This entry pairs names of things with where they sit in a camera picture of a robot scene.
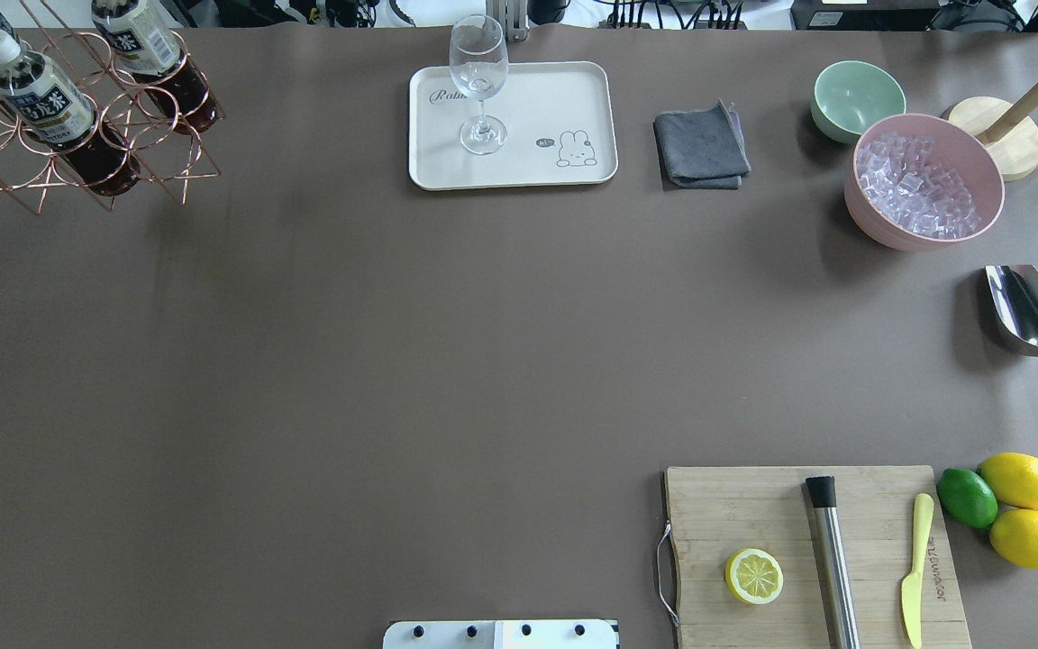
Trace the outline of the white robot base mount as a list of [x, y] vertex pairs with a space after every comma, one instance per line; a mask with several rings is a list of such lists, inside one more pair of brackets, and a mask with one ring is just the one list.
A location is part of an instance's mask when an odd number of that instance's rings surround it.
[[618, 623], [597, 617], [398, 621], [383, 648], [619, 648]]

